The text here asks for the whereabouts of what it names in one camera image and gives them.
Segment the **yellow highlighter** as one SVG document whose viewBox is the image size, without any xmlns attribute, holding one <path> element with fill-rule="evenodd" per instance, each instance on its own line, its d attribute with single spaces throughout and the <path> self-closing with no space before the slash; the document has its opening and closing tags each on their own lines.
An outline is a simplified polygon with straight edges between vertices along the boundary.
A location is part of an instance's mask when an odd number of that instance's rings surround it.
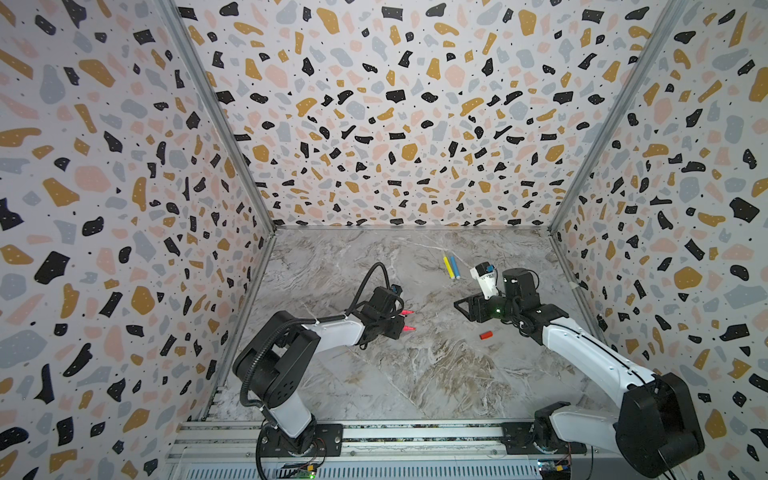
<svg viewBox="0 0 768 480">
<path fill-rule="evenodd" d="M 445 255 L 443 256 L 443 263 L 444 263 L 444 266 L 446 268 L 446 271 L 447 271 L 450 279 L 452 279 L 452 280 L 455 279 L 456 277 L 455 277 L 455 273 L 453 271 L 452 264 L 451 264 L 449 258 L 447 256 L 445 256 Z"/>
</svg>

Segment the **blue highlighter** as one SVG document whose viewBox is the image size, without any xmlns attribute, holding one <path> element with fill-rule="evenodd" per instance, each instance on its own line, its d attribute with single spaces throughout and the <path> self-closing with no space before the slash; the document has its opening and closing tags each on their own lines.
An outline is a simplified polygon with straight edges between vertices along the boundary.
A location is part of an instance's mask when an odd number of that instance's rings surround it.
<svg viewBox="0 0 768 480">
<path fill-rule="evenodd" d="M 459 269 L 459 266 L 458 266 L 458 262 L 457 262 L 455 256 L 451 255 L 449 257 L 449 261 L 450 261 L 450 264 L 451 264 L 452 272 L 454 274 L 454 278 L 455 279 L 460 279 L 461 278 L 461 272 L 460 272 L 460 269 Z"/>
</svg>

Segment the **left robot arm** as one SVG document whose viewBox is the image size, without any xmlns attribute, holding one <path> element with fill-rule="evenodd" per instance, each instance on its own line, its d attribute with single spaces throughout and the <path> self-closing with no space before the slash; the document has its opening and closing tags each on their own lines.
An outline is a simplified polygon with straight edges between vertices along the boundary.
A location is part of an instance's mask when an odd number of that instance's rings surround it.
<svg viewBox="0 0 768 480">
<path fill-rule="evenodd" d="M 296 450 L 313 440 L 316 418 L 298 387 L 314 356 L 337 347 L 362 347 L 379 336 L 398 339 L 404 327 L 404 303 L 364 301 L 349 312 L 320 318 L 275 313 L 234 360 L 241 381 L 239 401 L 259 410 Z"/>
</svg>

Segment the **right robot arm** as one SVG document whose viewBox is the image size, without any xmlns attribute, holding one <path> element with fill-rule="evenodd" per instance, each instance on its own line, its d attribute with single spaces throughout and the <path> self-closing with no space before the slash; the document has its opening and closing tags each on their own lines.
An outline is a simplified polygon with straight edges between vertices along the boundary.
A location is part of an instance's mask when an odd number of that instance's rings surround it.
<svg viewBox="0 0 768 480">
<path fill-rule="evenodd" d="M 560 355 L 613 401 L 615 414 L 565 401 L 537 410 L 525 442 L 544 454 L 573 443 L 620 454 L 640 475 L 672 475 L 674 467 L 705 450 L 705 440 L 686 382 L 657 374 L 613 351 L 538 294 L 538 276 L 525 268 L 498 271 L 488 262 L 470 270 L 481 291 L 455 302 L 469 321 L 493 319 L 515 327 Z"/>
</svg>

